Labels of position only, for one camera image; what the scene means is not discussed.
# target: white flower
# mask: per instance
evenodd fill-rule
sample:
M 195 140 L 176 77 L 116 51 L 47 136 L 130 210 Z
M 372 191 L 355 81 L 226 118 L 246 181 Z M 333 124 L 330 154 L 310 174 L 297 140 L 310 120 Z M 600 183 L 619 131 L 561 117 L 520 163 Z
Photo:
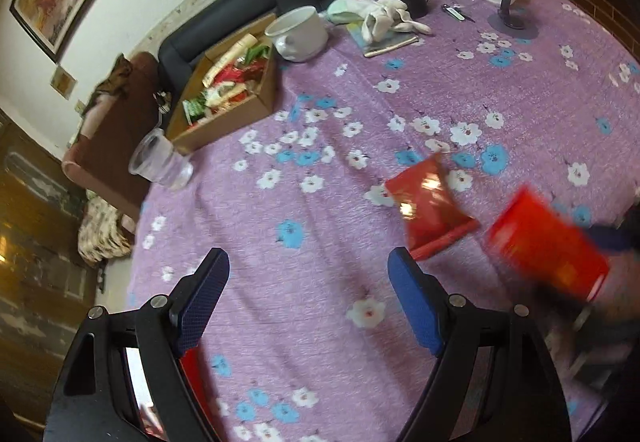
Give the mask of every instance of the white flower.
M 394 200 L 386 191 L 385 185 L 371 186 L 369 191 L 364 193 L 364 197 L 375 206 L 393 207 Z
M 478 142 L 478 137 L 482 135 L 482 130 L 478 128 L 478 125 L 474 122 L 467 124 L 466 122 L 459 122 L 457 125 L 449 129 L 451 132 L 451 141 L 459 144 L 460 146 L 466 146 L 467 144 L 475 144 Z
M 484 123 L 494 130 L 500 130 L 504 126 L 504 117 L 500 112 L 489 112 L 486 114 Z
M 156 239 L 154 238 L 154 236 L 152 234 L 146 235 L 145 239 L 142 240 L 142 248 L 145 249 L 145 250 L 149 250 L 151 247 L 153 247 L 155 240 Z
M 320 158 L 320 162 L 324 162 L 325 164 L 329 164 L 332 159 L 335 157 L 335 149 L 333 146 L 324 146 L 322 150 L 322 157 Z
M 324 187 L 324 179 L 318 175 L 307 176 L 300 183 L 300 189 L 303 193 L 315 193 Z
M 282 171 L 277 169 L 270 169 L 267 173 L 258 178 L 257 184 L 260 189 L 273 189 L 274 186 L 280 182 L 280 175 Z
M 335 69 L 334 76 L 342 77 L 344 73 L 347 71 L 347 63 L 341 64 L 337 69 Z
M 567 59 L 574 56 L 574 49 L 572 49 L 569 45 L 562 45 L 560 47 L 560 53 L 562 57 L 566 57 Z
M 451 146 L 448 142 L 442 142 L 441 140 L 437 140 L 435 138 L 430 138 L 429 140 L 424 141 L 424 145 L 429 148 L 433 152 L 440 153 L 451 153 Z
M 169 283 L 174 278 L 174 270 L 169 266 L 164 266 L 161 270 L 162 281 Z
M 367 167 L 367 157 L 359 149 L 352 149 L 346 158 L 351 167 L 356 169 Z
M 244 171 L 247 168 L 248 165 L 249 165 L 249 163 L 247 161 L 245 161 L 244 159 L 242 159 L 242 160 L 239 160 L 238 162 L 236 162 L 234 164 L 234 169 L 236 171 Z
M 409 126 L 411 126 L 416 132 L 426 133 L 429 136 L 440 133 L 440 121 L 436 118 L 429 117 L 429 115 L 414 118 Z
M 284 144 L 292 144 L 298 140 L 298 132 L 293 130 L 293 132 L 285 133 L 278 140 Z
M 474 178 L 469 173 L 461 169 L 453 169 L 449 171 L 449 174 L 447 175 L 447 185 L 451 189 L 460 193 L 467 189 L 471 189 L 473 183 Z
M 294 390 L 291 395 L 292 401 L 300 408 L 312 408 L 318 403 L 318 397 L 314 392 L 310 392 L 307 388 Z
M 347 319 L 358 328 L 375 328 L 385 318 L 385 304 L 372 297 L 356 301 L 347 310 Z
M 404 132 L 406 120 L 404 117 L 394 114 L 391 120 L 386 124 L 392 132 Z
M 244 426 L 234 426 L 234 433 L 240 440 L 244 440 L 244 442 L 251 440 L 252 437 L 251 431 Z
M 276 112 L 273 118 L 275 120 L 279 120 L 280 122 L 282 122 L 283 120 L 287 120 L 289 118 L 289 112 L 286 112 L 285 110 L 280 110 L 279 112 Z
M 380 81 L 377 85 L 375 85 L 374 88 L 377 88 L 380 92 L 386 94 L 394 94 L 400 88 L 400 81 L 385 79 L 384 81 Z
M 277 142 L 274 142 L 273 144 L 267 144 L 264 147 L 264 152 L 267 155 L 275 155 L 277 152 L 279 152 L 282 149 L 282 146 L 279 145 Z
M 158 232 L 164 227 L 164 223 L 166 222 L 166 218 L 164 216 L 156 216 L 153 223 L 151 224 L 151 228 Z
M 248 132 L 245 132 L 245 134 L 240 137 L 238 141 L 242 144 L 248 144 L 256 137 L 256 135 L 258 135 L 258 132 L 256 132 L 255 130 L 249 130 Z
M 334 112 L 334 117 L 335 118 L 345 118 L 345 117 L 349 117 L 351 115 L 352 109 L 350 107 L 345 107 L 345 108 L 338 108 L 335 112 Z
M 313 146 L 317 136 L 318 129 L 315 126 L 308 126 L 305 128 L 305 131 L 302 132 L 302 136 L 300 136 L 298 144 L 305 147 Z
M 254 431 L 262 442 L 282 442 L 280 432 L 266 422 L 254 424 Z
M 362 131 L 362 123 L 361 122 L 350 122 L 342 129 L 342 134 L 345 137 L 353 137 L 358 135 Z
M 574 162 L 570 166 L 567 166 L 567 179 L 574 186 L 586 186 L 589 182 L 589 170 L 586 164 L 578 164 Z
M 490 54 L 495 52 L 495 45 L 493 43 L 481 43 L 476 47 L 476 50 L 482 54 Z
M 329 114 L 324 110 L 307 110 L 305 114 L 307 124 L 326 120 L 327 117 L 329 117 Z
M 218 406 L 218 412 L 220 416 L 223 416 L 223 417 L 229 416 L 229 405 L 226 402 L 224 402 L 221 398 L 216 399 L 216 406 Z
M 244 146 L 244 150 L 250 155 L 255 155 L 262 151 L 262 145 L 259 142 L 253 141 Z

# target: shiny red snack bag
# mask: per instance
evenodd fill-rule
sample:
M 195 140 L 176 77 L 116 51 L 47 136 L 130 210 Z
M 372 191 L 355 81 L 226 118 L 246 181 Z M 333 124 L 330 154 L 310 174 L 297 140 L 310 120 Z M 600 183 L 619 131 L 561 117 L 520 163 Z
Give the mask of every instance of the shiny red snack bag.
M 582 231 L 526 186 L 491 226 L 487 242 L 524 276 L 585 301 L 596 296 L 609 273 L 607 260 Z
M 405 169 L 385 186 L 398 204 L 406 225 L 407 248 L 416 261 L 444 250 L 480 226 L 454 202 L 439 153 Z

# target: silver screw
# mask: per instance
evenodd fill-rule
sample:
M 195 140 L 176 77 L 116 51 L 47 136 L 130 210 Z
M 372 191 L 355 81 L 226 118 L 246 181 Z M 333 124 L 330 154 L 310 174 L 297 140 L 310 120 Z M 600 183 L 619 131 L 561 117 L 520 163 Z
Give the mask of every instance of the silver screw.
M 456 308 L 462 308 L 466 305 L 466 298 L 460 294 L 451 294 L 449 296 L 449 303 Z
M 520 317 L 527 317 L 529 315 L 529 308 L 525 305 L 516 305 L 513 307 L 513 311 Z
M 169 298 L 167 296 L 165 296 L 164 294 L 158 294 L 157 296 L 153 296 L 151 298 L 151 306 L 153 308 L 162 308 L 167 304 L 168 301 Z
M 104 309 L 102 307 L 93 307 L 91 310 L 88 311 L 87 317 L 89 319 L 98 319 L 98 317 L 102 315 L 103 311 Z

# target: folded cloth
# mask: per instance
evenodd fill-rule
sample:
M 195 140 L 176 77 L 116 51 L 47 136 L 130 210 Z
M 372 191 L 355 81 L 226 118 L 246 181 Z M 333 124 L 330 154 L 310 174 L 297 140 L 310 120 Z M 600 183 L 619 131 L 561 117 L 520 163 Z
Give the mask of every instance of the folded cloth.
M 431 34 L 431 28 L 414 21 L 400 0 L 335 0 L 327 9 L 327 19 L 338 25 L 362 20 L 367 44 L 381 41 L 389 30 Z

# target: red packet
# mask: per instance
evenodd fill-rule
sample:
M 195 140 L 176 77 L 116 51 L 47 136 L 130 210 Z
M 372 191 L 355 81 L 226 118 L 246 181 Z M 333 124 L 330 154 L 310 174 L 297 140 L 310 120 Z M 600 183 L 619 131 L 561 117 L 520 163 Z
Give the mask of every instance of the red packet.
M 579 228 L 564 223 L 526 186 L 487 233 L 492 250 L 524 276 L 590 301 L 609 273 Z
M 385 186 L 404 218 L 407 248 L 416 261 L 444 250 L 480 226 L 454 202 L 439 153 L 405 169 Z

